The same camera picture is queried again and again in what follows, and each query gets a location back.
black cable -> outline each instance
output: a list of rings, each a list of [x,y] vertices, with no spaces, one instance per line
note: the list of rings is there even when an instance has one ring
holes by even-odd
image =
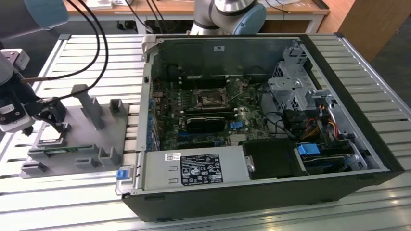
[[[172,31],[177,28],[177,26],[180,25],[181,20],[176,20],[176,21],[177,21],[177,22],[176,22],[173,28],[169,29],[168,33],[172,32]]]
[[[145,0],[147,1],[147,4],[148,4],[148,7],[149,7],[149,9],[152,10],[152,13],[153,13],[153,17],[155,17],[155,21],[156,21],[156,23],[159,24],[159,28],[160,28],[160,33],[163,34],[163,28],[161,28],[161,25],[160,25],[160,21],[159,21],[159,18],[156,17],[156,14],[155,14],[155,10],[153,10],[153,7],[152,7],[152,5],[149,4],[149,1],[148,0]]]
[[[165,25],[165,22],[164,22],[164,18],[163,18],[161,12],[160,12],[159,8],[156,7],[156,3],[155,3],[153,0],[152,0],[152,3],[153,3],[153,6],[155,6],[155,10],[159,12],[159,16],[160,16],[160,18],[161,18],[161,22],[163,22],[164,29],[165,29],[167,33],[169,33],[168,28],[167,28],[167,25]]]
[[[71,74],[67,74],[67,75],[63,75],[63,76],[55,76],[55,77],[40,77],[40,78],[27,78],[24,79],[24,82],[39,82],[39,81],[48,81],[48,80],[56,80],[56,79],[63,79],[63,78],[67,78],[67,77],[71,77],[71,76],[75,76],[77,74],[80,74],[81,72],[84,72],[85,70],[89,69],[89,67],[95,64],[97,58],[99,58],[99,55],[100,55],[100,37],[99,37],[99,32],[97,32],[97,29],[91,21],[91,19],[88,18],[88,16],[84,14],[84,12],[80,10],[80,8],[76,6],[76,4],[73,4],[71,1],[68,2],[73,8],[76,9],[76,11],[81,14],[81,16],[84,17],[84,19],[87,20],[87,22],[89,23],[91,27],[92,27],[92,30],[95,31],[95,34],[96,34],[96,40],[97,40],[97,50],[96,50],[96,54],[95,54],[95,58],[92,59],[92,61],[89,62],[89,64],[79,71],[71,73]]]
[[[104,32],[103,26],[101,26],[101,24],[100,24],[100,21],[97,20],[97,17],[96,17],[96,15],[93,14],[93,12],[91,11],[91,9],[89,9],[89,7],[87,6],[87,4],[83,2],[83,0],[77,0],[77,2],[79,2],[79,3],[83,5],[83,7],[85,8],[87,12],[89,13],[91,17],[92,17],[93,20],[95,20],[95,22],[96,22],[96,24],[97,24],[97,27],[99,27],[99,29],[100,29],[100,32],[101,32],[101,37],[103,37],[103,41],[104,41],[104,49],[105,49],[104,65],[103,65],[103,69],[101,69],[100,75],[99,75],[99,77],[96,78],[95,82],[91,84],[91,86],[88,86],[85,89],[83,89],[83,90],[80,90],[80,91],[77,91],[77,92],[75,92],[75,93],[71,93],[71,94],[68,94],[68,95],[65,95],[65,96],[61,96],[61,97],[56,98],[55,100],[51,100],[51,101],[45,102],[45,103],[44,103],[44,106],[51,105],[52,103],[55,103],[55,102],[57,102],[57,101],[60,101],[60,100],[63,100],[63,99],[67,99],[67,98],[69,98],[69,97],[72,97],[72,96],[75,96],[75,95],[77,95],[77,94],[81,94],[81,93],[87,92],[87,91],[89,91],[89,89],[92,89],[92,88],[97,85],[97,83],[99,83],[99,81],[100,81],[100,79],[101,79],[101,77],[103,77],[103,75],[104,75],[104,72],[105,72],[105,70],[107,70],[107,65],[108,65],[108,42],[107,42],[105,32]]]
[[[290,13],[290,11],[286,11],[286,10],[284,10],[284,5],[283,5],[278,0],[275,0],[275,1],[278,2],[278,4],[282,5],[282,9],[274,7],[274,6],[268,3],[268,1],[266,0],[268,6],[270,6],[271,8],[274,8],[274,9],[276,9],[276,10],[279,10],[279,11],[283,12],[283,20],[282,20],[282,23],[280,23],[280,32],[282,32],[282,30],[283,30],[283,22],[284,22],[284,19],[286,19],[286,13]]]
[[[266,117],[266,119],[267,119],[267,121],[275,126],[275,128],[279,128],[279,129],[287,134],[287,136],[288,136],[292,140],[296,139],[296,137],[294,136],[294,134],[292,134],[286,128],[283,128],[282,126],[279,126],[278,122],[279,122],[280,120],[275,123],[270,118]]]
[[[267,2],[268,6],[270,6],[271,8],[275,8],[276,10],[279,10],[279,11],[282,11],[282,12],[290,13],[290,11],[286,11],[286,10],[284,10],[284,6],[283,6],[283,4],[282,4],[282,3],[279,3],[279,4],[283,6],[283,9],[274,7],[274,6],[268,3],[268,1],[267,1],[267,0],[266,0],[266,2]]]
[[[143,25],[148,30],[151,30],[149,26],[147,26],[145,23],[143,23],[141,19],[139,18],[137,14],[136,14],[136,12],[135,12],[135,10],[133,10],[133,8],[132,8],[131,5],[129,5],[128,0],[125,0],[125,3],[127,3],[127,6],[128,6],[131,12],[132,12],[133,15],[135,15],[137,21],[141,23],[141,25]]]
[[[278,2],[278,4],[282,5],[282,12],[283,12],[283,20],[282,20],[282,23],[280,23],[280,32],[282,32],[283,31],[283,23],[284,23],[284,19],[286,19],[284,5],[278,0],[275,0],[275,1]]]

aluminum table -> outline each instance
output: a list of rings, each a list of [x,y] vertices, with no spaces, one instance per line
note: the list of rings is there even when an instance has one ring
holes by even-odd
[[[20,166],[35,134],[7,134],[0,143],[0,230],[266,230],[347,231],[411,229],[411,111],[344,38],[310,35],[336,75],[392,150],[406,173],[379,186],[367,187],[338,202],[144,223],[115,194],[115,171],[21,179]],[[131,104],[124,163],[135,158],[139,93],[143,80],[140,35],[108,35],[109,64],[89,91],[100,103],[121,98]],[[68,74],[93,58],[93,35],[59,40],[40,76]],[[89,71],[33,86],[40,97],[63,96],[73,84],[91,84],[104,55]],[[323,80],[314,71],[319,82]],[[64,105],[79,105],[65,99]]]

yellow wire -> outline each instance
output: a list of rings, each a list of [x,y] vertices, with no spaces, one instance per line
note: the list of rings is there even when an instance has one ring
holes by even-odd
[[[306,139],[308,136],[314,135],[314,134],[316,133],[318,130],[319,130],[319,127],[316,127],[316,128],[302,138],[302,140]]]

floor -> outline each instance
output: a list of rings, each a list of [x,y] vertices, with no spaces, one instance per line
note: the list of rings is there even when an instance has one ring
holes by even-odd
[[[379,52],[371,65],[411,106],[411,17]]]

barcode sticker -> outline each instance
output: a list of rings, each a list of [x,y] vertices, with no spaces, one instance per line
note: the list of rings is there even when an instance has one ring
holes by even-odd
[[[180,153],[165,153],[165,161],[180,160]]]

